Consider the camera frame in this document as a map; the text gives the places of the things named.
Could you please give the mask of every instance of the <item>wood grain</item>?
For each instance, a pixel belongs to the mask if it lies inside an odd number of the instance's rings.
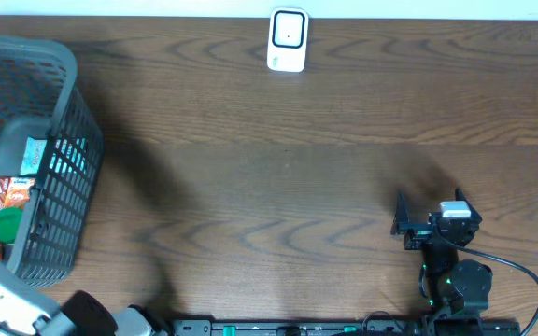
[[[76,269],[45,293],[167,316],[418,315],[394,194],[425,217],[456,186],[485,219],[471,247],[538,273],[538,22],[314,20],[301,74],[266,69],[267,23],[0,17],[75,52],[106,134]],[[487,264],[487,316],[526,326],[535,284]]]

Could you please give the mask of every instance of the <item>basket mesh side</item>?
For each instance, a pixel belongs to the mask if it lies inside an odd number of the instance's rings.
[[[0,132],[17,116],[50,118],[66,71],[52,55],[0,49]]]
[[[78,239],[103,158],[103,136],[78,90],[73,90],[41,190],[36,225],[17,272],[33,286],[52,285],[74,266]]]

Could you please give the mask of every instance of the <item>green lid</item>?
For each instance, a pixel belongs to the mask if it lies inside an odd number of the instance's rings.
[[[0,211],[0,242],[12,244],[16,240],[18,227],[22,220],[22,210],[16,207],[1,209]]]

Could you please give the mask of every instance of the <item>white device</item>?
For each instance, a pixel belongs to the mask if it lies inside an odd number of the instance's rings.
[[[471,209],[465,201],[441,202],[439,207],[443,218],[468,218],[471,216]]]
[[[298,8],[278,8],[271,14],[267,66],[271,70],[301,72],[306,59],[308,14]]]

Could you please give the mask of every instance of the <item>gray plastic basket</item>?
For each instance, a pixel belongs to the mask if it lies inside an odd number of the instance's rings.
[[[16,241],[4,253],[7,268],[30,286],[53,285],[72,271],[101,168],[103,135],[76,76],[66,47],[0,36],[0,176],[20,174],[28,137],[48,140]]]

